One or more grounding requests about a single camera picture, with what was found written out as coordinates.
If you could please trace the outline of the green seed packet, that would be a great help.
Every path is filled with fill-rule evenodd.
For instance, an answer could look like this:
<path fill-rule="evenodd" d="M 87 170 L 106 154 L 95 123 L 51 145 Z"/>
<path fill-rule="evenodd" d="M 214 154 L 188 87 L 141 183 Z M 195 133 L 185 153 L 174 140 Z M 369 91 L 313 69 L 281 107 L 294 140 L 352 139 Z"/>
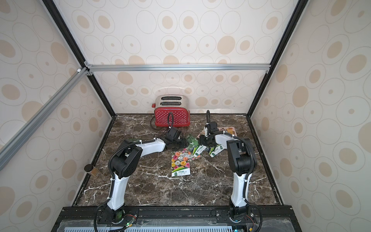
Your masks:
<path fill-rule="evenodd" d="M 216 145 L 210 149 L 209 155 L 210 157 L 215 157 L 219 153 L 221 153 L 225 148 L 222 145 Z"/>
<path fill-rule="evenodd" d="M 200 146 L 196 146 L 193 150 L 193 156 L 195 158 L 198 158 L 201 156 L 201 154 L 206 150 L 206 146 L 204 145 L 200 145 Z"/>
<path fill-rule="evenodd" d="M 186 138 L 186 141 L 187 141 L 187 150 L 189 152 L 193 152 L 193 150 L 199 146 L 199 141 L 196 137 L 194 137 L 193 135 L 189 135 L 187 138 Z"/>

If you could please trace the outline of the flower seed packet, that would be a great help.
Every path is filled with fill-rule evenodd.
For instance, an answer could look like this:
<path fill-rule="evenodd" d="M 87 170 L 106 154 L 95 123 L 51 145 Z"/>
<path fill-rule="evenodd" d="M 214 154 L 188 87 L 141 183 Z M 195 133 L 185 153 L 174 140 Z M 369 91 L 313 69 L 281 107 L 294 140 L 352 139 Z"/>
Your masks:
<path fill-rule="evenodd" d="M 184 177 L 191 175 L 191 164 L 195 156 L 189 149 L 175 151 L 171 159 L 171 175 L 172 177 Z"/>

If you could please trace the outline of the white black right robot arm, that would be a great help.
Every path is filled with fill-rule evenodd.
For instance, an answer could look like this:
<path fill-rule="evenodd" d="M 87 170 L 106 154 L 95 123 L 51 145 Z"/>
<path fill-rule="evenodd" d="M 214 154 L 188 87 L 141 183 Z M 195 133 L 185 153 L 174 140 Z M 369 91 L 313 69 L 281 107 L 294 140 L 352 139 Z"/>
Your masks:
<path fill-rule="evenodd" d="M 230 197 L 229 215 L 232 222 L 243 219 L 254 222 L 250 210 L 258 207 L 248 201 L 250 178 L 257 166 L 255 150 L 249 138 L 240 138 L 231 133 L 219 130 L 217 123 L 211 121 L 210 111 L 206 112 L 204 134 L 199 137 L 199 144 L 208 148 L 221 146 L 228 153 L 228 162 L 233 172 L 233 190 Z"/>

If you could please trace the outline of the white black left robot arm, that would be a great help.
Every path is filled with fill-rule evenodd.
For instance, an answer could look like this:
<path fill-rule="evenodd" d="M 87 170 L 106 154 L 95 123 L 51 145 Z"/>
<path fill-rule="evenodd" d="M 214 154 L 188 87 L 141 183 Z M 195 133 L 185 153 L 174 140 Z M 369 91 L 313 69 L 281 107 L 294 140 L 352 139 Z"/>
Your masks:
<path fill-rule="evenodd" d="M 108 161 L 111 174 L 110 192 L 107 200 L 97 207 L 104 208 L 106 216 L 112 223 L 118 224 L 124 219 L 122 209 L 129 177 L 136 170 L 140 158 L 149 154 L 163 152 L 170 147 L 187 146 L 181 131 L 174 127 L 174 114 L 168 114 L 168 129 L 151 140 L 125 140 Z"/>

